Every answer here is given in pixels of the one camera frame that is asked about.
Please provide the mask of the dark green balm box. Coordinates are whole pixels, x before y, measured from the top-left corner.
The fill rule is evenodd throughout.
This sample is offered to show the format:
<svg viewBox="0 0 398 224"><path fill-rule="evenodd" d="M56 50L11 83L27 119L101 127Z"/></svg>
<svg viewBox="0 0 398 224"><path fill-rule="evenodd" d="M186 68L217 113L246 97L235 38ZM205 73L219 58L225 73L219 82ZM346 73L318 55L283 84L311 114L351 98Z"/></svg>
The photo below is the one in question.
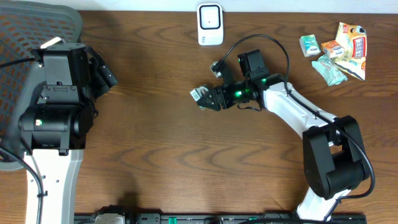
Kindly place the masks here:
<svg viewBox="0 0 398 224"><path fill-rule="evenodd" d="M192 98L198 102L198 100L205 95L207 92L209 91L209 89L206 86L200 86L198 88L194 88L191 92L190 95L192 96Z"/></svg>

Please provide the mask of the small teal snack box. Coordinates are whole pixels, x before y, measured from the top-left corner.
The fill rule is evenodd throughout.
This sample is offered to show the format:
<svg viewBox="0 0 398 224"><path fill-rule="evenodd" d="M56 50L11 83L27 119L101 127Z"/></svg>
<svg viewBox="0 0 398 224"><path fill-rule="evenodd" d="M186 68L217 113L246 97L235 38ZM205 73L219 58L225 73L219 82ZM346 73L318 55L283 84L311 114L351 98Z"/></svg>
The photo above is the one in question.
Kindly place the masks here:
<svg viewBox="0 0 398 224"><path fill-rule="evenodd" d="M315 56L321 52L313 34L301 36L298 41L305 57Z"/></svg>

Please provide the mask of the teal snack pack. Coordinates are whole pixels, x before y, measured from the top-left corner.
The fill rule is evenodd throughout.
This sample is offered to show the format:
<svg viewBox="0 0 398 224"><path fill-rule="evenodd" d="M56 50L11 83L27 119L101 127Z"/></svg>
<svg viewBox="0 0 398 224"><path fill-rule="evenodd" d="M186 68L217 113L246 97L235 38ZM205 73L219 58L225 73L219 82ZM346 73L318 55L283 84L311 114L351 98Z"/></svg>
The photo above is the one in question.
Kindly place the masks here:
<svg viewBox="0 0 398 224"><path fill-rule="evenodd" d="M312 61L312 67L324 78L328 86L339 85L348 80L327 55L322 55L318 60Z"/></svg>

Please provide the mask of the small orange snack box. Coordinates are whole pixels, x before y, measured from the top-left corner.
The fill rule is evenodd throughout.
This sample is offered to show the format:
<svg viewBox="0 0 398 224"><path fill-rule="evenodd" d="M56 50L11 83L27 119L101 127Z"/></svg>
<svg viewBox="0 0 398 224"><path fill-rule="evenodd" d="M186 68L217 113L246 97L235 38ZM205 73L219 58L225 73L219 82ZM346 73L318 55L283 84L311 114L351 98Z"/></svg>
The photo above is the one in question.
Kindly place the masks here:
<svg viewBox="0 0 398 224"><path fill-rule="evenodd" d="M345 48L341 46L336 40L321 43L321 50L329 58L337 58L345 53Z"/></svg>

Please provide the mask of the yellow snack chip bag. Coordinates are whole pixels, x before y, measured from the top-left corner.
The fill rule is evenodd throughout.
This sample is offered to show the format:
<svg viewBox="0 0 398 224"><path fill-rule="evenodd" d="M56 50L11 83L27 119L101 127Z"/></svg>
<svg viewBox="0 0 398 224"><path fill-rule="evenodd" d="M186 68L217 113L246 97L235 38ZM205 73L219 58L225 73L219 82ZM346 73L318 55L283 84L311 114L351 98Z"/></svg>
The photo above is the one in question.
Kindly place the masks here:
<svg viewBox="0 0 398 224"><path fill-rule="evenodd" d="M352 77L365 81L368 50L366 30L359 25L340 22L335 40L345 49L343 55L333 59L335 65Z"/></svg>

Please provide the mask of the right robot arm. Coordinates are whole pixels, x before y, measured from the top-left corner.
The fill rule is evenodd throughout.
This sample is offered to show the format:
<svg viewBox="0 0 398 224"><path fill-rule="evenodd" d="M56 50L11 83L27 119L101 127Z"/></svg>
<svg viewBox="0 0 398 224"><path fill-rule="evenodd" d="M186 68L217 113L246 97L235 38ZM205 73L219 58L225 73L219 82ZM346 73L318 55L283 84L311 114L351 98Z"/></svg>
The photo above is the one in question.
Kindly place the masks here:
<svg viewBox="0 0 398 224"><path fill-rule="evenodd" d="M245 79L236 82L222 61L210 69L224 82L190 92L197 105L219 111L248 101L276 114L303 141L304 174L309 185L296 209L301 220L331 221L336 206L362 181L373 174L363 149L358 122L351 116L338 118L297 93L281 74L270 74L260 50L238 56Z"/></svg>

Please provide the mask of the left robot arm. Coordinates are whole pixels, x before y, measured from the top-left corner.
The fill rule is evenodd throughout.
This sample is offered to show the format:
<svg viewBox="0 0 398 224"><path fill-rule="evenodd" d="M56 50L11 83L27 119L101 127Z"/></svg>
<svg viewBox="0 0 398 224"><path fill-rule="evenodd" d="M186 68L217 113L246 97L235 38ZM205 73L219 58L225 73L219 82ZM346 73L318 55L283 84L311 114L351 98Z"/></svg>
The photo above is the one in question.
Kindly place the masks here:
<svg viewBox="0 0 398 224"><path fill-rule="evenodd" d="M38 78L30 105L19 116L27 147L26 223L73 223L76 183L95 100L118 80L100 55L81 43L54 37L31 51Z"/></svg>

